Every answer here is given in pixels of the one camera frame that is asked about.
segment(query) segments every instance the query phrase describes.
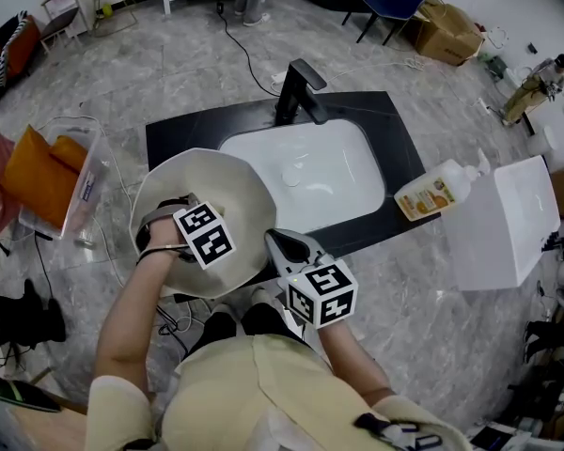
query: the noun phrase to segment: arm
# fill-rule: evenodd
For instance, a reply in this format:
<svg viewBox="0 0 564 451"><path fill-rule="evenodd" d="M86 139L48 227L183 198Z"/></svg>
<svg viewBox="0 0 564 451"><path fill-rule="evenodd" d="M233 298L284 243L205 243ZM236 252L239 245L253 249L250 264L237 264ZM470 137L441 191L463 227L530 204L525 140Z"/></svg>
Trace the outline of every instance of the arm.
<svg viewBox="0 0 564 451"><path fill-rule="evenodd" d="M148 247L181 243L173 219L154 222L150 236ZM148 392L146 360L152 325L161 287L176 256L171 251L150 254L133 271L102 325L95 378L118 376Z"/></svg>
<svg viewBox="0 0 564 451"><path fill-rule="evenodd" d="M383 369L360 346L344 320L318 333L335 376L347 382L369 406L395 394Z"/></svg>
<svg viewBox="0 0 564 451"><path fill-rule="evenodd" d="M545 69L545 67L547 67L548 65L551 65L553 61L554 60L552 60L551 58L546 58L537 67L535 67L533 71L530 72L529 77L531 75L534 75L535 73L539 73L541 70Z"/></svg>

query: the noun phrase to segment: hand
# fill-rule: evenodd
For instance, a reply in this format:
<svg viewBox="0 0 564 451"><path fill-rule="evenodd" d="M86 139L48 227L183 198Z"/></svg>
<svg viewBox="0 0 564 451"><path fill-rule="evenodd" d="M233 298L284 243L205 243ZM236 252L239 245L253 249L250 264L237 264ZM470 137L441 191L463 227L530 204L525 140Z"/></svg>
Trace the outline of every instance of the hand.
<svg viewBox="0 0 564 451"><path fill-rule="evenodd" d="M164 217L150 224L149 247L184 244L185 240L172 217Z"/></svg>

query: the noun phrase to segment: marble floor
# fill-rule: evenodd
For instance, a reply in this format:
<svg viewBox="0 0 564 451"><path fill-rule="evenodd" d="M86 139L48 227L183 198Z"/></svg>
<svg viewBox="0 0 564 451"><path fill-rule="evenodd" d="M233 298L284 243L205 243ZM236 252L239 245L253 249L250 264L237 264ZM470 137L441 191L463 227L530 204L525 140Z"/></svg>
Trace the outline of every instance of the marble floor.
<svg viewBox="0 0 564 451"><path fill-rule="evenodd" d="M324 91L387 91L427 168L449 158L475 163L478 148L493 165L525 157L525 129L505 129L496 117L473 105L478 97L495 108L502 102L476 61L455 68L416 57L402 39L383 47L389 29L383 23L355 44L365 15L353 15L341 26L344 15L306 0L268 0L267 7L271 21L249 29L233 16L229 0L226 5L230 32L251 54L255 74L265 86L270 75L298 57L326 80L365 67L334 78ZM0 131L15 140L27 124L40 128L51 117L99 119L132 196L148 172L147 123L268 98L252 80L242 51L225 35L215 0L176 2L169 18L162 2L155 0L141 4L136 15L139 24L134 27L103 39L83 39L82 50L71 46L42 58L31 76L0 101ZM129 215L113 168L96 219L115 271L96 225L93 249L65 241L39 242L69 339L28 352L23 357L25 371L19 374L33 376L49 365L54 370L51 385L81 403L86 402L102 321L118 294L115 272L125 279L133 268ZM29 277L48 298L33 239L11 247L9 258L0 251L0 295L20 297L23 280ZM525 372L524 325L540 318L544 306L552 303L542 303L535 289L541 280L553 295L554 256L544 256L520 288L461 293L454 283L444 228L435 221L347 260L360 283L350 324L397 392L462 429L502 409L509 398L506 386ZM182 318L188 316L185 305L164 305L181 319L180 327L187 325L188 319ZM196 318L208 316L200 303L191 306ZM200 324L193 321L180 337L192 346L200 332ZM162 391L180 350L171 337L158 335L156 327L152 342L150 383L154 391Z"/></svg>

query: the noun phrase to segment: blue chair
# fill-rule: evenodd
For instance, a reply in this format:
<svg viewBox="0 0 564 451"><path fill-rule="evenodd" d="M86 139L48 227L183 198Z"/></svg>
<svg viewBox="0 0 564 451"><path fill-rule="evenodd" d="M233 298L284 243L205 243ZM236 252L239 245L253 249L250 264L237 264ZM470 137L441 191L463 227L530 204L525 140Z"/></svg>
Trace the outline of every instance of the blue chair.
<svg viewBox="0 0 564 451"><path fill-rule="evenodd" d="M369 17L368 23L366 23L366 28L357 39L357 43L366 35L369 28L374 25L374 22L378 20L378 17L385 17L387 19L397 20L393 25L388 37L384 40L383 45L390 40L395 34L397 29L400 27L400 22L403 22L403 26L415 15L420 5L424 3L424 0L363 0L364 3L371 8L372 16ZM351 17L351 12L347 13L345 20L342 21L344 25Z"/></svg>

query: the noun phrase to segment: black countertop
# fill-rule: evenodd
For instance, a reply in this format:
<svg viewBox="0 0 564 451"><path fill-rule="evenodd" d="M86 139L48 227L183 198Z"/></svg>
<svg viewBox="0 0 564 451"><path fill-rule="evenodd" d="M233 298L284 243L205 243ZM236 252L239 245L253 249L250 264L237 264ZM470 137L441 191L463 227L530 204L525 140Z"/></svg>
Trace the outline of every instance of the black countertop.
<svg viewBox="0 0 564 451"><path fill-rule="evenodd" d="M386 199L369 215L330 225L309 235L327 252L341 257L434 219L436 216L410 222L393 198L403 185L425 170L388 94L343 92L319 94L318 99L325 105L330 119L346 119L362 129L383 175ZM146 129L149 169L189 148L218 149L232 135L273 127L276 102L277 99L270 99L240 103L149 124ZM309 116L300 111L293 123L309 121ZM251 283L276 276L274 268L268 266Z"/></svg>

